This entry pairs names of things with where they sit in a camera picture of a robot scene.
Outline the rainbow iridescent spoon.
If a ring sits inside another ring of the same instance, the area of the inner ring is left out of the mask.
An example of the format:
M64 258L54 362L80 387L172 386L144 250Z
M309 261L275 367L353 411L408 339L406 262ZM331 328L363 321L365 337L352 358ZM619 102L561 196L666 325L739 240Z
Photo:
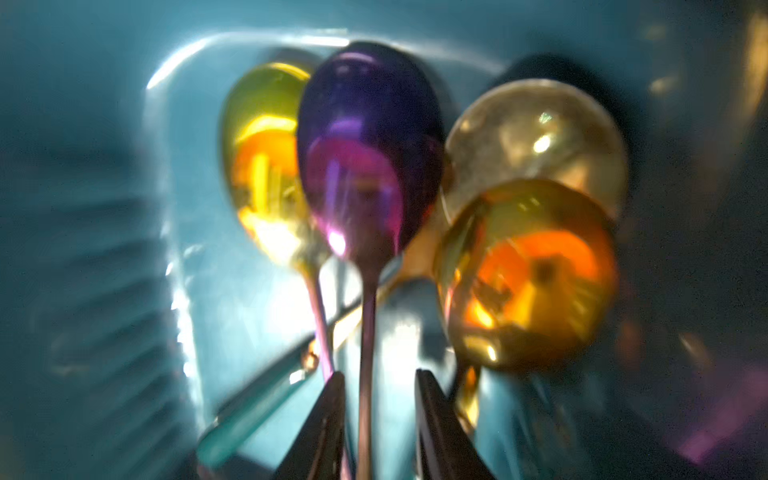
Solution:
M237 218L275 264L303 278L315 322L308 353L325 380L335 371L332 337L320 288L331 255L302 189L296 130L309 72L271 62L246 73L230 90L220 122L222 168Z

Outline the purple metal spoon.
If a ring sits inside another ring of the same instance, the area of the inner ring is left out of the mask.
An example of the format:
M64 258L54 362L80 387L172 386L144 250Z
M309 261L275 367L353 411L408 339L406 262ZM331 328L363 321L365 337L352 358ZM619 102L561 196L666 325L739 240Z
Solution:
M311 76L297 121L302 189L319 231L362 280L356 476L373 476L372 413L380 275L431 213L441 185L438 97L406 53L357 41Z

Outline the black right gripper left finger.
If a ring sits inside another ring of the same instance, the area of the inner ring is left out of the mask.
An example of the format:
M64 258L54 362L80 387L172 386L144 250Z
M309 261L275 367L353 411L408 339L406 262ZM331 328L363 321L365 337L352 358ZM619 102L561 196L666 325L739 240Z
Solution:
M334 372L272 478L340 479L345 413L345 376Z

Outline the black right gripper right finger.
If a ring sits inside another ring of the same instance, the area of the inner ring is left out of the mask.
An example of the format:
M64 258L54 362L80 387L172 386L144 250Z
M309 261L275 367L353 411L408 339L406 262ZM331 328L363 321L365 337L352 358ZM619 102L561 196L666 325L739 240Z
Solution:
M415 372L415 406L421 479L494 479L429 370Z

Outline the gold spoon green handle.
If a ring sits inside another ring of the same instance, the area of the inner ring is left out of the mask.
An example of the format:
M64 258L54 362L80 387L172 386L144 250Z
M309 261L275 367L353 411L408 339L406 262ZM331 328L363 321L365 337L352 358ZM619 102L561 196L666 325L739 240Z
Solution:
M613 222L558 182L504 182L451 221L432 276L457 357L456 401L472 368L558 371L588 349L618 289Z
M572 85L524 79L491 89L456 121L447 153L459 177L441 189L390 288L426 276L440 236L471 200L505 180L556 181L594 201L610 221L620 215L628 183L624 140L609 112ZM222 466L319 369L315 347L313 338L302 341L223 407L197 448L204 466Z

